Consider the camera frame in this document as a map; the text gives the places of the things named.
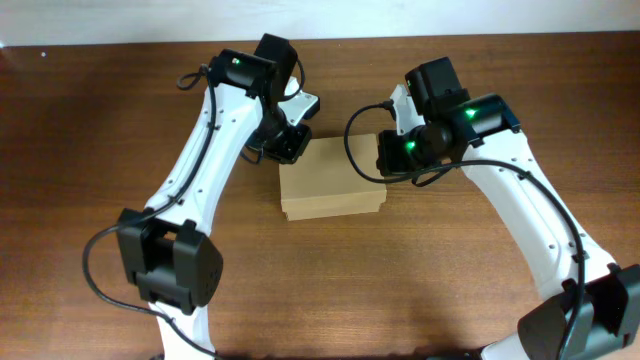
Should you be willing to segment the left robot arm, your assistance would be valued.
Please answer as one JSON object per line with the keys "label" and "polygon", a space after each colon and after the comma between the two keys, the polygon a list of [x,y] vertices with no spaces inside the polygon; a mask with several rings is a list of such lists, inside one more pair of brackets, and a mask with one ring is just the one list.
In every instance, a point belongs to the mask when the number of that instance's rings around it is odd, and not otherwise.
{"label": "left robot arm", "polygon": [[176,164],[143,211],[125,209],[116,237],[127,281],[156,317],[165,359],[211,359],[207,305],[223,270],[210,239],[220,196],[245,150],[293,164],[311,139],[319,99],[293,77],[290,42],[261,38],[252,54],[223,50],[194,74],[207,90]]}

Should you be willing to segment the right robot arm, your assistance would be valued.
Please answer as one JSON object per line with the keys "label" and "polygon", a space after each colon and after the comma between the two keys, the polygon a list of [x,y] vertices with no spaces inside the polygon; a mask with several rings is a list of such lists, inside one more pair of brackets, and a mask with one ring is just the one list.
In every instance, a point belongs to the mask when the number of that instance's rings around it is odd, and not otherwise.
{"label": "right robot arm", "polygon": [[576,221],[542,172],[521,124],[496,94],[472,98],[448,58],[417,66],[389,103],[380,173],[426,185],[459,168],[522,252],[541,304],[476,359],[596,359],[639,330],[639,269],[621,267]]}

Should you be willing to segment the brown cardboard box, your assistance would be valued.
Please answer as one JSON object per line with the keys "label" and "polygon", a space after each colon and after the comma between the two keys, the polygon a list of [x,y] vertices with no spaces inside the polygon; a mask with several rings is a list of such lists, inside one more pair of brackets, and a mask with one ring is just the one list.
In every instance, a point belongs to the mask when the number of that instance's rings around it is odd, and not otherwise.
{"label": "brown cardboard box", "polygon": [[289,221],[377,212],[386,201],[386,186],[357,174],[341,137],[311,140],[294,164],[279,167],[279,180]]}

